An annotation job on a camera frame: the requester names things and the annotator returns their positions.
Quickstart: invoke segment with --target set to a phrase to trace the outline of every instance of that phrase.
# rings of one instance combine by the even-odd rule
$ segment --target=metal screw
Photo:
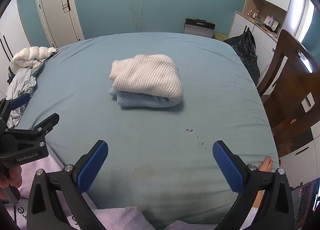
[[[66,172],[72,171],[72,169],[73,169],[73,166],[72,166],[71,164],[65,166],[65,168],[64,168],[64,170],[65,170]]]
[[[278,172],[281,174],[281,175],[283,175],[284,174],[284,169],[278,169]]]
[[[43,173],[43,169],[38,169],[37,172],[36,172],[36,174],[37,174],[38,176],[40,176],[42,173]]]
[[[254,164],[249,164],[249,165],[248,165],[248,168],[249,168],[249,170],[251,170],[251,171],[255,171],[255,170],[257,169],[256,165],[254,165]]]

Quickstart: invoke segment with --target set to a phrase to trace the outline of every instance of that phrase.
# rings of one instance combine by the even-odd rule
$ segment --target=blue bed sheet
[[[179,67],[184,99],[166,109],[121,108],[108,90],[114,60],[165,54]],[[97,140],[109,156],[89,196],[98,208],[137,206],[157,229],[176,221],[218,223],[236,198],[215,160],[223,140],[243,161],[278,158],[258,92],[227,44],[174,33],[98,37],[61,47],[37,79],[19,128],[56,112],[47,135],[64,164]]]

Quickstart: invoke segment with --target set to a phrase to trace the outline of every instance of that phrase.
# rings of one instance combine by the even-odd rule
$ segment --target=human hand
[[[17,166],[9,169],[9,179],[0,173],[0,187],[9,187],[9,185],[16,188],[22,185],[21,166]],[[2,189],[0,189],[0,199],[6,198]]]

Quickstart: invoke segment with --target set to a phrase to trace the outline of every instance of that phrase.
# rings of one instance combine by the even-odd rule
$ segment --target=folded sweater
[[[109,89],[109,94],[117,97],[117,102],[121,107],[168,108],[173,107],[180,102],[173,102],[169,98],[165,97],[119,91],[114,90],[113,88]]]
[[[174,103],[179,103],[183,96],[178,67],[166,55],[115,60],[109,78],[116,91],[165,97]]]

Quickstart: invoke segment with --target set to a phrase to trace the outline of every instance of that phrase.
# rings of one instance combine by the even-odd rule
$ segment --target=human foot
[[[270,156],[266,157],[263,163],[259,166],[259,170],[262,172],[272,172],[273,160]]]
[[[271,159],[270,156],[268,156],[265,158],[263,163],[260,164],[259,170],[262,172],[272,172],[272,164],[273,164],[273,160]],[[252,206],[258,208],[260,206],[262,198],[263,198],[263,191],[260,190]]]

